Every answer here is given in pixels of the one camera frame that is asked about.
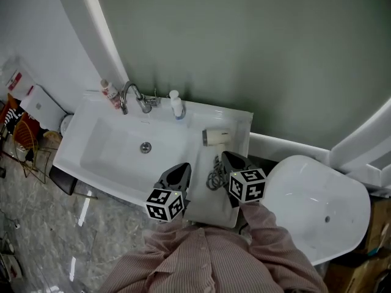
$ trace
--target shirt sleeve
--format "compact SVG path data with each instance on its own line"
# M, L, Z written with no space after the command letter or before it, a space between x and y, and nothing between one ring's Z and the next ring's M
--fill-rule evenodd
M289 232L276 225L275 215L258 202L242 204L250 227L249 252L268 268L273 280L284 290L327 292L326 285Z
M99 292L144 292L148 276L173 252L182 218L180 214L170 223L160 223L144 236L145 247L122 256Z

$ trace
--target soap bottle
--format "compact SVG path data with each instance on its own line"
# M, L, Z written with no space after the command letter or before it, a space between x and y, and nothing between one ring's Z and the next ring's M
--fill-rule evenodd
M179 97L179 92L177 90L171 90L169 93L170 100L171 100L171 108L174 112L174 117L176 120L181 120L183 117L185 117L185 109L182 104L182 100Z
M120 93L118 92L118 90L113 86L111 82L108 82L105 79L102 79L100 84L102 86L101 91L103 95L110 100L115 109L119 109L121 107L121 104Z

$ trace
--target pink shirt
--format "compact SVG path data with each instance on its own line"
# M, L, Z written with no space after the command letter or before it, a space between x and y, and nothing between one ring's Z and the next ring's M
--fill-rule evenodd
M100 292L327 292L289 232L258 203L241 205L252 235L159 224L145 248L121 257Z

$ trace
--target marker cube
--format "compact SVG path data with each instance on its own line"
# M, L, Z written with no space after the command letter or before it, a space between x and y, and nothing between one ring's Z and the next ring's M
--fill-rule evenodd
M171 222L185 207L182 192L166 189L153 189L145 202L148 217Z
M262 169L231 172L229 192L242 203L263 198L266 175Z

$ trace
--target faucet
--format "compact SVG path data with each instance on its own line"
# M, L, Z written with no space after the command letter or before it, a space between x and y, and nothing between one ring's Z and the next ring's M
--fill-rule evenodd
M160 99L156 96L156 88L155 88L155 97L147 99L145 95L140 93L139 89L135 84L130 83L130 81L126 82L123 85L121 95L120 95L120 105L122 109L122 113L126 115L128 113L128 106L126 102L126 94L128 93L129 87L131 87L136 95L136 101L139 103L141 110L143 113L149 113L152 110L152 107L157 107L160 105Z

